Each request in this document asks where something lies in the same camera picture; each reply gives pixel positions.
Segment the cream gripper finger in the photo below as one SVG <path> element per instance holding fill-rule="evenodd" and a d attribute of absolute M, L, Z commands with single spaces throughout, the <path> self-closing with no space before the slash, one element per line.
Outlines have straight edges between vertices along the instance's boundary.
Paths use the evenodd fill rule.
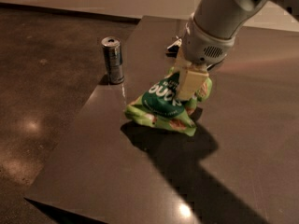
<path fill-rule="evenodd" d="M 176 98 L 180 101 L 190 100 L 208 79 L 209 74 L 205 65 L 180 67 Z"/>
<path fill-rule="evenodd" d="M 173 72 L 177 73 L 182 71 L 183 69 L 187 69 L 191 66 L 191 62 L 185 59 L 184 52 L 182 48 L 178 49 L 178 54 L 175 60 Z"/>

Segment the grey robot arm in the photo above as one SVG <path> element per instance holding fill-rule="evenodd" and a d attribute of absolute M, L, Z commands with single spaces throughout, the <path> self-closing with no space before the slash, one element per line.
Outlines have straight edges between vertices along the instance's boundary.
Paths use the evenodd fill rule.
<path fill-rule="evenodd" d="M 201 0 L 185 25 L 178 49 L 177 99 L 193 97 L 208 78 L 207 70 L 225 59 L 243 24 L 269 1 L 299 17 L 299 0 Z"/>

